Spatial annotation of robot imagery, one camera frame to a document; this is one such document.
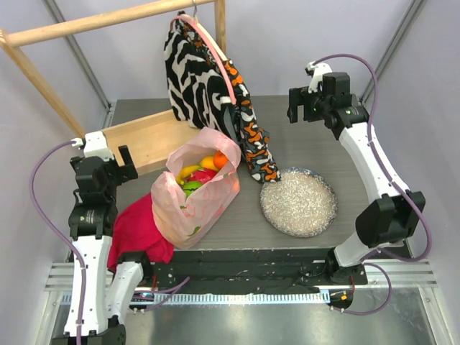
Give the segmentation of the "fake green apple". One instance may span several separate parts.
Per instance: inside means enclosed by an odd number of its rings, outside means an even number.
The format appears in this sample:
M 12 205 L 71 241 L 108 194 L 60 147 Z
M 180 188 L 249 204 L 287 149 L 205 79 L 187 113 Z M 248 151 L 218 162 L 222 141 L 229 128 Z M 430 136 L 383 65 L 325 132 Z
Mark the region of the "fake green apple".
M 202 183 L 200 181 L 197 181 L 197 180 L 189 181 L 183 185 L 183 192 L 188 198 L 192 193 L 198 190 L 201 186 L 202 186 Z

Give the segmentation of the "pink plastic bag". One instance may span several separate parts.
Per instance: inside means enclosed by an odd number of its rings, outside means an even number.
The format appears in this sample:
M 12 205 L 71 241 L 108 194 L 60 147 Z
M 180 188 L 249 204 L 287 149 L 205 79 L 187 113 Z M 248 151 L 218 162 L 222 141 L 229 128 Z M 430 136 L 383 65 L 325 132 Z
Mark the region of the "pink plastic bag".
M 183 167 L 220 151 L 229 159 L 216 176 L 187 196 L 175 177 Z M 172 152 L 151 187 L 152 213 L 163 237 L 179 249 L 196 245 L 217 222 L 240 191 L 237 168 L 239 146 L 225 134 L 208 127 Z

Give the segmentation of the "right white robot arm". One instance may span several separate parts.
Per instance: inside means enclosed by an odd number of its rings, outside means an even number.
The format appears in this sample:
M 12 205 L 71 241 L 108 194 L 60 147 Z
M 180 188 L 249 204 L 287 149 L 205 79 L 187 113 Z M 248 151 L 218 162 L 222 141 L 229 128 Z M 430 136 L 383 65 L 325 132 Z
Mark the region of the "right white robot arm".
M 289 90 L 287 117 L 290 123 L 297 122 L 302 106 L 304 120 L 323 121 L 351 157 L 369 200 L 356 218 L 355 232 L 326 256 L 326 279 L 344 284 L 362 271 L 367 255 L 414 234 L 426 199 L 420 191 L 412 192 L 391 166 L 368 111 L 350 91 L 349 75 L 333 72 L 324 63 L 310 66 L 307 74 L 311 77 L 308 86 Z

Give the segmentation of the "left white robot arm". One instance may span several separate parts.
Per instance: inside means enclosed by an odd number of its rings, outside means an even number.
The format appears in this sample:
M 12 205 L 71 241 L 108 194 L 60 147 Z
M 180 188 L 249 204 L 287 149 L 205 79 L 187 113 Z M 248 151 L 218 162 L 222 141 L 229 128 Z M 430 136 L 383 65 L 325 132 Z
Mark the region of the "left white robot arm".
M 62 336 L 52 344 L 125 344 L 124 319 L 137 286 L 152 281 L 147 253 L 119 255 L 112 279 L 107 278 L 114 222 L 118 214 L 116 189 L 138 177 L 127 146 L 120 146 L 123 165 L 101 156 L 74 157 L 77 188 L 69 216 L 74 254 L 70 311 Z

